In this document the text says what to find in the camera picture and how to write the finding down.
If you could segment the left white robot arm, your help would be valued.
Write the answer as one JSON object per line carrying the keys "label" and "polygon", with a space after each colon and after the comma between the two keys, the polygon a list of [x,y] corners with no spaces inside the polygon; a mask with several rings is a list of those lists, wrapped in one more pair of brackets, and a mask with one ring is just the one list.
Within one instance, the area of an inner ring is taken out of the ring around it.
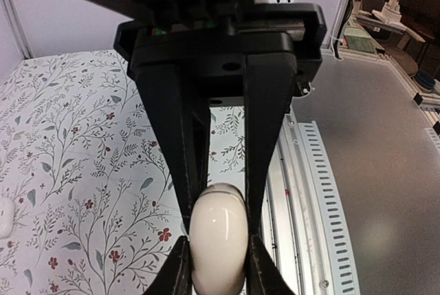
{"label": "left white robot arm", "polygon": [[[172,249],[150,290],[238,294],[286,290],[257,238],[270,160],[297,73],[287,29],[294,0],[136,0],[164,30],[210,19],[212,29],[154,37],[137,34],[131,71],[168,164],[189,231]],[[241,100],[245,116],[245,194],[208,185],[210,106]]]}

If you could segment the white earbud charging case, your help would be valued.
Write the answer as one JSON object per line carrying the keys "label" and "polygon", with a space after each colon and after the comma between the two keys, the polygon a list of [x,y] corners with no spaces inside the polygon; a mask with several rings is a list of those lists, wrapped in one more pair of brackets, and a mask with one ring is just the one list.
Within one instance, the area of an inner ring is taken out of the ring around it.
{"label": "white earbud charging case", "polygon": [[245,282],[248,218],[240,190],[208,186],[192,210],[189,230],[192,283],[197,294],[239,294]]}

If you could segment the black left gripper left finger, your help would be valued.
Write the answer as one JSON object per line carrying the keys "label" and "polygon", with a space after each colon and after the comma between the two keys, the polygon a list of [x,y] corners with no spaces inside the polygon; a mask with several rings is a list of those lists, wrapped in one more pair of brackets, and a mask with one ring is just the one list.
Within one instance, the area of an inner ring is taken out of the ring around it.
{"label": "black left gripper left finger", "polygon": [[184,227],[206,187],[210,108],[180,65],[132,58],[133,80],[172,177]]}

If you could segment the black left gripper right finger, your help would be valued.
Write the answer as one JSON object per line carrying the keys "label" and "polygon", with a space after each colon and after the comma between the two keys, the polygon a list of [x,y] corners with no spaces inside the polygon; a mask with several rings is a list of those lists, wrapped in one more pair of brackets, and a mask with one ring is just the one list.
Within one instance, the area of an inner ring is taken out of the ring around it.
{"label": "black left gripper right finger", "polygon": [[248,294],[291,294],[259,237],[267,172],[288,104],[292,100],[296,58],[292,54],[251,55],[243,77],[245,107],[245,200]]}

